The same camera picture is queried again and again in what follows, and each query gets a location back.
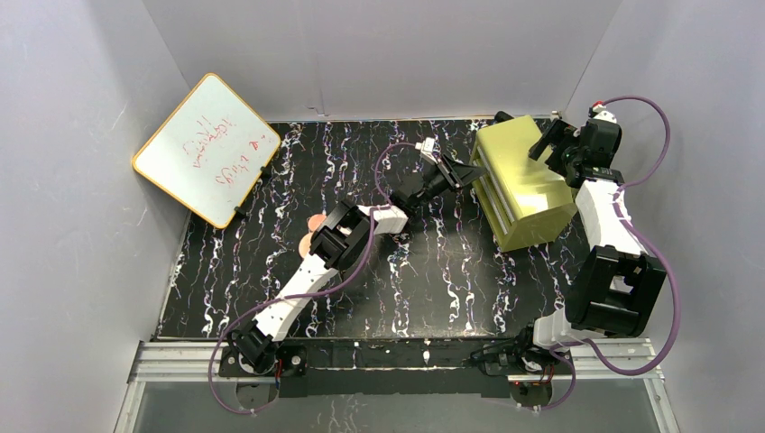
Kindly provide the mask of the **green drawer cabinet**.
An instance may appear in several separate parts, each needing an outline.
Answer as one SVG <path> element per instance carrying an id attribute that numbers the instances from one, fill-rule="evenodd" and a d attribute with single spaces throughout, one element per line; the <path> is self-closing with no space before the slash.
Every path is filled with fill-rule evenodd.
<path id="1" fill-rule="evenodd" d="M 541 136 L 530 115 L 487 125 L 475 136 L 470 163 L 486 173 L 473 188 L 503 253 L 555 241 L 577 213 L 563 177 L 528 156 Z"/>

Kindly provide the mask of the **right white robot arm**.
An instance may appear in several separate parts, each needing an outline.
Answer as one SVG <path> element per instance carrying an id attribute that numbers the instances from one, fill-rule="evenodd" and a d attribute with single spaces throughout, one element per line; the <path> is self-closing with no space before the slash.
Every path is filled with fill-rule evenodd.
<path id="1" fill-rule="evenodd" d="M 555 120 L 529 151 L 537 160 L 550 150 L 548 168 L 576 191 L 575 203 L 590 252 L 564 308 L 526 326 L 512 349 L 518 365 L 537 372 L 557 363 L 550 348 L 563 352 L 587 338 L 636 337 L 646 327 L 667 271 L 626 227 L 628 213 L 616 198 L 623 175 L 611 164 L 622 128 L 604 113 L 576 128 Z"/>

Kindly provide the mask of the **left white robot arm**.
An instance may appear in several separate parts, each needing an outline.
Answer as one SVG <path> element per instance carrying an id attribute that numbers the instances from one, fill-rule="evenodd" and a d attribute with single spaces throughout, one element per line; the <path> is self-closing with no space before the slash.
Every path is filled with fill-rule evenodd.
<path id="1" fill-rule="evenodd" d="M 257 375 L 270 373 L 278 364 L 278 346 L 309 300 L 352 281 L 369 260 L 376 236 L 399 234 L 423 205 L 486 173 L 484 167 L 439 156 L 423 173 L 405 178 L 382 205 L 341 201 L 310 237 L 308 253 L 276 298 L 244 314 L 225 332 L 229 354 L 222 364 L 245 364 Z"/>

